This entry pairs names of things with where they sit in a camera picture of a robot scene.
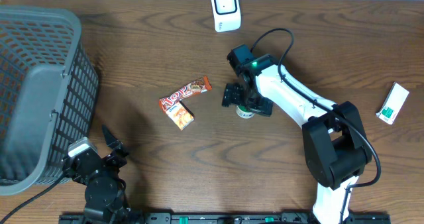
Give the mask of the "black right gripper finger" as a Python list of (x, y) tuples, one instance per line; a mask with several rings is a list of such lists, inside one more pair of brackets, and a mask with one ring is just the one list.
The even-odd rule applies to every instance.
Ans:
[(272, 114), (273, 102), (265, 97), (257, 97), (255, 99), (249, 99), (244, 107), (251, 113), (270, 117)]
[(229, 107), (230, 105), (244, 106), (243, 99), (244, 91), (240, 84), (227, 84), (223, 94), (222, 106)]

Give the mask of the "small green white can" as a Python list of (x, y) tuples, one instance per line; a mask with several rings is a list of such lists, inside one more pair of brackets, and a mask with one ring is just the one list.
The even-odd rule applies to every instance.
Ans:
[(248, 111), (244, 106), (241, 105), (236, 106), (236, 113), (239, 117), (243, 119), (250, 119), (254, 116), (253, 112)]

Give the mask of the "red Top chocolate bar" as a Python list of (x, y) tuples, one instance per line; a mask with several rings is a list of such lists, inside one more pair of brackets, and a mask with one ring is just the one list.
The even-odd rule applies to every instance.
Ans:
[(160, 108), (163, 112), (166, 112), (174, 106), (177, 102), (182, 99), (198, 95), (200, 93), (204, 93), (206, 91), (212, 90), (211, 84), (209, 82), (209, 78), (207, 76), (203, 76), (197, 80), (190, 82), (189, 84), (183, 86), (179, 90), (175, 91), (168, 97), (163, 97), (159, 100)]

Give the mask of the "orange snack packet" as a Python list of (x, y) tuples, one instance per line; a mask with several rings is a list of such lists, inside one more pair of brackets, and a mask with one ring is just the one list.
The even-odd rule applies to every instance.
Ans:
[(166, 114), (171, 120), (173, 120), (181, 131), (194, 121), (193, 115), (181, 104), (180, 101), (171, 106), (171, 108), (166, 111)]

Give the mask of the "white Panadol medicine box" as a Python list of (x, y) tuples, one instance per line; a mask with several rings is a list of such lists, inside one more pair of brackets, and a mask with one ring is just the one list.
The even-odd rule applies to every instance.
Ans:
[(409, 91), (397, 82), (394, 82), (381, 109), (376, 113), (377, 118), (389, 125), (392, 125), (408, 95)]

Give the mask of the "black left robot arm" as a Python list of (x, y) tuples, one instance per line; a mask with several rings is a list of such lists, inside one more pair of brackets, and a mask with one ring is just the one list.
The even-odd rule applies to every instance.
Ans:
[(130, 207), (126, 182), (119, 177), (120, 168), (127, 165), (129, 153), (123, 143), (105, 126), (102, 132), (111, 149), (100, 157), (87, 137), (72, 143), (63, 159), (65, 177), (85, 186), (83, 216), (92, 223), (144, 223), (141, 211)]

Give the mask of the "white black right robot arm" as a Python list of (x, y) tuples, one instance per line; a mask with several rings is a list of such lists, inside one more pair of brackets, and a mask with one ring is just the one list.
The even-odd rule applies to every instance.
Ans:
[(271, 55), (231, 52), (227, 60), (239, 81), (227, 84), (222, 105), (236, 105), (244, 118), (251, 113), (269, 117), (274, 105), (286, 112), (301, 128), (305, 162), (318, 183), (315, 219), (345, 221), (350, 191), (372, 160), (358, 109), (313, 93)]

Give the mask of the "white barcode scanner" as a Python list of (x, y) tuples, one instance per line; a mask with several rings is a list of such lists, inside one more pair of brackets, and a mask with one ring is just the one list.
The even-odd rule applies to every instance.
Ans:
[(216, 32), (237, 30), (241, 26), (239, 0), (211, 0)]

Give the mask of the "grey plastic basket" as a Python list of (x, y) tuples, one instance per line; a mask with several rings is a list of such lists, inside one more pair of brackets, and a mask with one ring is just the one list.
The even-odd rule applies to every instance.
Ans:
[(50, 185), (86, 137), (99, 76), (65, 9), (1, 7), (1, 195)]

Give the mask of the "black mounting rail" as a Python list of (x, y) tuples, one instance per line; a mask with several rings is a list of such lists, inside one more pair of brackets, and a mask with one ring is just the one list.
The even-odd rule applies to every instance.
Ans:
[[(128, 221), (140, 224), (308, 224), (317, 223), (318, 220), (310, 212), (283, 212), (279, 214), (171, 214), (171, 213), (145, 213), (137, 215)], [(390, 224), (388, 214), (375, 213), (350, 213), (344, 220), (345, 224)]]

